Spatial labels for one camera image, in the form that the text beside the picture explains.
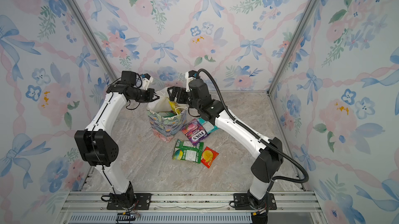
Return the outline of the yellow lemon candy bag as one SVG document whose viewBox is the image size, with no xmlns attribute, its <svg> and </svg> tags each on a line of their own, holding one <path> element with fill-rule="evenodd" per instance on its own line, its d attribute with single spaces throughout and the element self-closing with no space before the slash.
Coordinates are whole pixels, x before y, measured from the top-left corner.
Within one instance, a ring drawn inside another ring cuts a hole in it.
<svg viewBox="0 0 399 224">
<path fill-rule="evenodd" d="M 176 106 L 176 103 L 173 102 L 173 101 L 169 101 L 169 105 L 170 105 L 172 111 L 173 111 L 175 114 L 177 114 L 177 106 Z"/>
</svg>

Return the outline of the floral paper gift bag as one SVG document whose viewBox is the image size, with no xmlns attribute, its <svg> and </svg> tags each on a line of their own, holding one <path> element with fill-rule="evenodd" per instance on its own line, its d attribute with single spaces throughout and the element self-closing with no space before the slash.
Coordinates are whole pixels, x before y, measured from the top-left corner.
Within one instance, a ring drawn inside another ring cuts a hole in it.
<svg viewBox="0 0 399 224">
<path fill-rule="evenodd" d="M 158 113 L 172 111 L 167 88 L 156 91 L 155 95 L 160 98 L 147 104 L 147 115 L 153 134 L 161 141 L 168 143 L 186 124 L 188 105 L 176 103 L 177 114 L 171 118 L 162 118 Z"/>
</svg>

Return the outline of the pink berry candy bag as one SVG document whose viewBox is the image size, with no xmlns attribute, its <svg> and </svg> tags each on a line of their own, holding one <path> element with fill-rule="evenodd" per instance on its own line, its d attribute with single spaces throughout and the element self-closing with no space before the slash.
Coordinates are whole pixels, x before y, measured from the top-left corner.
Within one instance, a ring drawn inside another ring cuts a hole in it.
<svg viewBox="0 0 399 224">
<path fill-rule="evenodd" d="M 180 130 L 193 145 L 208 137 L 208 133 L 196 119 L 185 124 Z"/>
</svg>

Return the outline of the teal mint candy bag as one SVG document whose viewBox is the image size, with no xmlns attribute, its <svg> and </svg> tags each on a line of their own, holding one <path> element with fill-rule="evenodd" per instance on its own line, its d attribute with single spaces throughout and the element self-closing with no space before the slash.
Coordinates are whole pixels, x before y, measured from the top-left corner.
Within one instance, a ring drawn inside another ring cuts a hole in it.
<svg viewBox="0 0 399 224">
<path fill-rule="evenodd" d="M 213 124 L 211 124 L 209 121 L 205 121 L 202 118 L 198 118 L 197 121 L 204 128 L 204 130 L 206 131 L 207 134 L 210 134 L 210 133 L 218 130 L 218 128 L 216 126 L 214 126 Z"/>
</svg>

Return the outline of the green lime candy bag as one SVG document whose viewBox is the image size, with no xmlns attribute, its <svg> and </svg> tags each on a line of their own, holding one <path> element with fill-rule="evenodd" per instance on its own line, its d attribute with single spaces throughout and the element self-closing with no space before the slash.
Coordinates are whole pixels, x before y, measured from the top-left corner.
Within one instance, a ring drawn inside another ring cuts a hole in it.
<svg viewBox="0 0 399 224">
<path fill-rule="evenodd" d="M 172 159 L 200 163 L 203 149 L 204 144 L 202 142 L 193 145 L 190 141 L 177 139 Z"/>
</svg>

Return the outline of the teal red Fox's candy bag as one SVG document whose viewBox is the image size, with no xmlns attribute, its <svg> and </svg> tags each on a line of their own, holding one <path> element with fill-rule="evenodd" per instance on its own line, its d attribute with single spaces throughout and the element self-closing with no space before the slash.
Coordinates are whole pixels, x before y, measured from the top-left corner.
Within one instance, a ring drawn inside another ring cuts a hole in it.
<svg viewBox="0 0 399 224">
<path fill-rule="evenodd" d="M 158 113 L 162 118 L 171 118 L 174 117 L 176 114 L 173 111 L 167 111 L 167 112 L 160 112 Z"/>
</svg>

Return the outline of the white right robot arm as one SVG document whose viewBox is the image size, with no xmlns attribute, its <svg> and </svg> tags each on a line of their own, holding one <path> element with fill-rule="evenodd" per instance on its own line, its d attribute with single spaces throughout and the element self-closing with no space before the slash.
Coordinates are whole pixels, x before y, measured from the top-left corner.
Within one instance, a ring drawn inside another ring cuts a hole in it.
<svg viewBox="0 0 399 224">
<path fill-rule="evenodd" d="M 284 161 L 279 154 L 283 151 L 282 142 L 277 138 L 271 140 L 247 126 L 221 101 L 213 99 L 207 89 L 193 93 L 185 88 L 171 87 L 167 92 L 170 100 L 196 109 L 202 119 L 227 132 L 255 158 L 251 166 L 254 179 L 247 193 L 248 201 L 253 209 L 266 208 L 272 178 Z"/>
</svg>

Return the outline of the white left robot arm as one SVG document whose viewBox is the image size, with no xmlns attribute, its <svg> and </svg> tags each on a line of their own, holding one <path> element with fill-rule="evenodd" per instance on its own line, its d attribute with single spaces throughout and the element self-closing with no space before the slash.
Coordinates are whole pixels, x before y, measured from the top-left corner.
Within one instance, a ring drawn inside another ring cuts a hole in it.
<svg viewBox="0 0 399 224">
<path fill-rule="evenodd" d="M 128 193 L 131 185 L 117 160 L 119 147 L 111 137 L 114 123 L 129 101 L 150 103 L 159 99 L 154 93 L 155 90 L 148 86 L 142 89 L 117 82 L 107 89 L 104 102 L 91 123 L 74 135 L 82 159 L 100 172 L 113 195 Z"/>
</svg>

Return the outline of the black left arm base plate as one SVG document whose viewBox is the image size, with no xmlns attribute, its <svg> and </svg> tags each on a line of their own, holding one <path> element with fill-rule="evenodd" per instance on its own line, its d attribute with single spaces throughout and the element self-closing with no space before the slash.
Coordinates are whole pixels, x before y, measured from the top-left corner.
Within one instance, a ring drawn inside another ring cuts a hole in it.
<svg viewBox="0 0 399 224">
<path fill-rule="evenodd" d="M 107 210 L 148 210 L 151 203 L 151 193 L 133 193 L 132 195 L 103 195 L 102 200 L 107 202 Z"/>
</svg>

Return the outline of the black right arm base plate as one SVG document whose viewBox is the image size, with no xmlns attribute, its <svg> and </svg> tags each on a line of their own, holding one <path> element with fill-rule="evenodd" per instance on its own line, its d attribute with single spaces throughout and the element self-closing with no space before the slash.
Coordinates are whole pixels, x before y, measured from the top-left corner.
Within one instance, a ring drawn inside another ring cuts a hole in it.
<svg viewBox="0 0 399 224">
<path fill-rule="evenodd" d="M 247 193 L 234 193 L 230 206 L 236 210 L 255 210 L 250 205 Z M 268 195 L 268 207 L 269 210 L 277 210 L 276 200 L 272 193 Z"/>
</svg>

